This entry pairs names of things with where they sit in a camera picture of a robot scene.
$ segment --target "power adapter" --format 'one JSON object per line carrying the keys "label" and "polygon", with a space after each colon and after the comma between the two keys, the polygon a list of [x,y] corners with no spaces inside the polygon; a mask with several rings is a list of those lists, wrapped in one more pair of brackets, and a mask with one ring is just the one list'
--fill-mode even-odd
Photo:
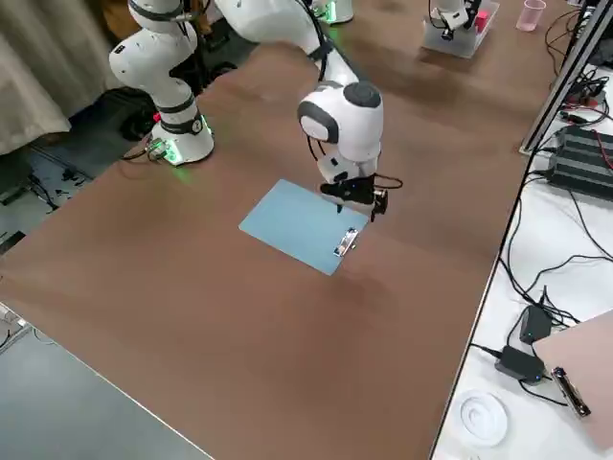
{"label": "power adapter", "polygon": [[528,355],[509,345],[498,353],[498,360],[494,367],[503,374],[528,384],[539,383],[543,378],[545,364],[538,357]]}
{"label": "power adapter", "polygon": [[537,340],[548,337],[551,333],[552,319],[547,315],[547,312],[536,305],[530,305],[521,321],[519,339],[528,345],[532,345]]}

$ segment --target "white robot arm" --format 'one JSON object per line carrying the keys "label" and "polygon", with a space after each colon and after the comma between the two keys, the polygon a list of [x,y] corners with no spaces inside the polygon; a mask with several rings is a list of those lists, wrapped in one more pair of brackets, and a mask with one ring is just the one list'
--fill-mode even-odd
{"label": "white robot arm", "polygon": [[[176,22],[182,14],[181,0],[128,0],[128,4],[143,30],[111,52],[111,68],[126,85],[152,97],[161,116],[152,137],[169,162],[178,165],[206,157],[213,149],[211,132],[190,87],[169,76],[170,69],[193,53],[196,43],[190,24]],[[298,119],[309,139],[331,145],[317,161],[327,182],[320,191],[340,204],[366,206],[372,219],[385,213],[387,191],[375,186],[383,131],[381,96],[370,83],[359,80],[324,36],[310,2],[216,0],[216,5],[243,38],[294,44],[318,66],[318,85],[300,102]]]}
{"label": "white robot arm", "polygon": [[375,187],[381,153],[383,101],[318,27],[303,0],[217,0],[230,26],[259,43],[285,42],[301,48],[320,69],[317,87],[298,105],[298,120],[309,138],[332,145],[317,161],[328,182],[322,194],[341,204],[362,204],[372,219],[387,209],[387,192]]}
{"label": "white robot arm", "polygon": [[434,3],[434,16],[443,23],[439,29],[443,29],[444,40],[453,40],[454,31],[461,27],[470,29],[481,6],[481,0],[435,0]]}
{"label": "white robot arm", "polygon": [[170,70],[193,54],[195,30],[175,19],[181,0],[128,0],[130,13],[143,28],[111,51],[109,63],[126,86],[150,95],[160,113],[151,138],[173,165],[201,160],[213,150],[213,136],[195,103],[191,88]]}

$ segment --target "pink cup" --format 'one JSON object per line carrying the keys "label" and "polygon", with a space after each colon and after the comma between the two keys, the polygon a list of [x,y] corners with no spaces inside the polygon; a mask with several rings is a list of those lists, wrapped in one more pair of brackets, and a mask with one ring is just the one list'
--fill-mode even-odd
{"label": "pink cup", "polygon": [[536,24],[545,11],[545,7],[547,7],[547,4],[543,0],[526,0],[515,27],[524,32],[533,31],[536,29]]}

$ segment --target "light blue clipboard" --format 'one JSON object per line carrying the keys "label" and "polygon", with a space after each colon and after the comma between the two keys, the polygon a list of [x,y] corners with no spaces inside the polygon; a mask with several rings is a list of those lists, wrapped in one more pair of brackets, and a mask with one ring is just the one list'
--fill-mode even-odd
{"label": "light blue clipboard", "polygon": [[280,180],[238,228],[300,262],[331,275],[342,258],[334,255],[350,227],[358,231],[369,218],[336,205],[302,187]]}

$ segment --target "curtain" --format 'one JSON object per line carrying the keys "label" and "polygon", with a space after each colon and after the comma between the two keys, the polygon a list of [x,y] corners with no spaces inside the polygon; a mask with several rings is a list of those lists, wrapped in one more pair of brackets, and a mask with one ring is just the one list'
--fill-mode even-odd
{"label": "curtain", "polygon": [[50,132],[121,84],[90,1],[0,0],[0,154]]}

